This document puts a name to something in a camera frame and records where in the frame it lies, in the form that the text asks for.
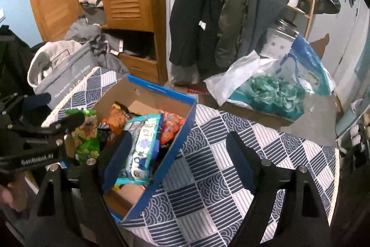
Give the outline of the person's left hand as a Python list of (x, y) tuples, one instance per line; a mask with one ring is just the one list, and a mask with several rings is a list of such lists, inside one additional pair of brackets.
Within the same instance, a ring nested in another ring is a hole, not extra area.
[(1, 203), (17, 212), (24, 211), (28, 200), (27, 187), (25, 173), (15, 173), (10, 183), (1, 186)]

